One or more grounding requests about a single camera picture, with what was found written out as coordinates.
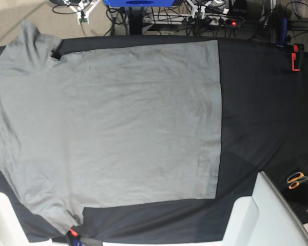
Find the white bin left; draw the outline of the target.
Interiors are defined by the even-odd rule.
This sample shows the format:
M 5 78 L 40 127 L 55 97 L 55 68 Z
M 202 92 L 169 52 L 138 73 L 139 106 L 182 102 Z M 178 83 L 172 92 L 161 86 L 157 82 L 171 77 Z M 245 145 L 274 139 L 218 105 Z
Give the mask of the white bin left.
M 0 192 L 0 245 L 30 245 L 9 198 Z

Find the red black clamp right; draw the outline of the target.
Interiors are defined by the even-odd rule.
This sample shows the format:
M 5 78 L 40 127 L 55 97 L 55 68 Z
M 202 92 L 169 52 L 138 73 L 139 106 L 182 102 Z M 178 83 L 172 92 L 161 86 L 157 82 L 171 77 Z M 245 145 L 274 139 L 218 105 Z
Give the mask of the red black clamp right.
M 292 70 L 295 72 L 300 71 L 304 58 L 304 44 L 294 44 L 291 53 Z

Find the black table cloth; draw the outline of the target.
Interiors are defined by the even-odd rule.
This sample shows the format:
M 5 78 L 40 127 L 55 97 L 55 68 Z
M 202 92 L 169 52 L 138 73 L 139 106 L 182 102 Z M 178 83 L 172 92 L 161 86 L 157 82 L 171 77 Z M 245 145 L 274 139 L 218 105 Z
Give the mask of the black table cloth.
M 288 50 L 219 38 L 222 151 L 217 197 L 84 211 L 82 235 L 103 242 L 167 244 L 223 238 L 234 202 L 251 195 L 264 171 L 303 224 L 308 182 L 289 190 L 294 172 L 308 174 L 308 53 L 291 70 Z

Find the blue box on stand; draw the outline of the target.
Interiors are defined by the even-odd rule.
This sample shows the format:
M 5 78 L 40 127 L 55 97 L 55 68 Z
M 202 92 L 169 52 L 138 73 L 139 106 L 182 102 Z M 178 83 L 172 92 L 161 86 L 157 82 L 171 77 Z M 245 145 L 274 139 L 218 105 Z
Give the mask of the blue box on stand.
M 171 7 L 174 0 L 103 0 L 110 7 Z

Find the white bin right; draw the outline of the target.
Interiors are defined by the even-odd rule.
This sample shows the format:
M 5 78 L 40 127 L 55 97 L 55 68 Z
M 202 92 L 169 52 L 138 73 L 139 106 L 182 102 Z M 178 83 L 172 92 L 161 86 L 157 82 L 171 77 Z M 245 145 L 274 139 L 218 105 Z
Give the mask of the white bin right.
M 222 245 L 308 245 L 308 232 L 264 172 L 251 196 L 238 198 Z

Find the orange handled scissors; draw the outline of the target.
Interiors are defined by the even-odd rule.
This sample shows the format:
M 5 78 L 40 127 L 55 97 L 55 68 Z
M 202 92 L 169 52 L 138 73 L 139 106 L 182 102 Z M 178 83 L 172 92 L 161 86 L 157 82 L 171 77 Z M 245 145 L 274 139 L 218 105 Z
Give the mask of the orange handled scissors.
M 286 180 L 289 190 L 299 187 L 302 183 L 308 181 L 308 175 L 303 172 L 296 172 L 289 176 Z

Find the red blue clamp bottom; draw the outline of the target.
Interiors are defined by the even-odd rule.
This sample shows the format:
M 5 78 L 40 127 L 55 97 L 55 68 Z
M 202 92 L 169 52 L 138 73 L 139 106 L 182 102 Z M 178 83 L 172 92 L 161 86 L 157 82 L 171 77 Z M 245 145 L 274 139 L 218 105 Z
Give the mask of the red blue clamp bottom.
M 83 246 L 83 243 L 80 240 L 81 237 L 73 229 L 69 229 L 65 235 L 65 239 L 69 246 Z

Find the white bin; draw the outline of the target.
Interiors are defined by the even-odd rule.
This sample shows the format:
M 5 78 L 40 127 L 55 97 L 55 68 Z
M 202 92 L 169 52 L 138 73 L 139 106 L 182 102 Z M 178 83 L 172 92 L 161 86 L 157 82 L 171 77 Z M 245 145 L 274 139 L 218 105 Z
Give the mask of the white bin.
M 9 198 L 0 192 L 0 245 L 30 245 Z
M 308 245 L 308 232 L 264 172 L 251 196 L 238 198 L 222 245 Z

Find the blue clamp on frame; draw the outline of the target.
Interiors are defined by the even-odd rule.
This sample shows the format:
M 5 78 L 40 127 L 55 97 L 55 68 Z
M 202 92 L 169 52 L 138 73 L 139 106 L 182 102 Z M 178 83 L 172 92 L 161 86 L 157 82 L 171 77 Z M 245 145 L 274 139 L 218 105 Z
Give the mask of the blue clamp on frame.
M 282 18 L 280 21 L 278 38 L 275 44 L 276 46 L 285 48 L 290 44 L 290 42 L 291 42 L 291 36 L 288 35 L 288 19 Z

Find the white power strip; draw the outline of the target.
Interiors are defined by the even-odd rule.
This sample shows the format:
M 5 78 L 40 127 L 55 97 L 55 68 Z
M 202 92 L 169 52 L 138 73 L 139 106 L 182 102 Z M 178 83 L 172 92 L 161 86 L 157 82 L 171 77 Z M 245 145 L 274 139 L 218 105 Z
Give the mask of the white power strip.
M 204 23 L 213 27 L 232 27 L 239 28 L 245 19 L 240 16 L 223 15 L 216 13 L 204 14 L 204 17 L 192 17 L 190 14 L 179 13 L 148 13 L 143 18 L 144 24 L 153 25 L 186 25 Z

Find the grey T-shirt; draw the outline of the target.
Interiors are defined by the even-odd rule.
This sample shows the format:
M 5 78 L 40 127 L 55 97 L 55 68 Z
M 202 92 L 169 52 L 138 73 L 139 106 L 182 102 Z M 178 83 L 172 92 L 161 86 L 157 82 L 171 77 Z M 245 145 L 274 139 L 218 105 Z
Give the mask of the grey T-shirt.
M 74 52 L 23 21 L 0 55 L 0 170 L 61 233 L 84 208 L 216 196 L 215 40 Z

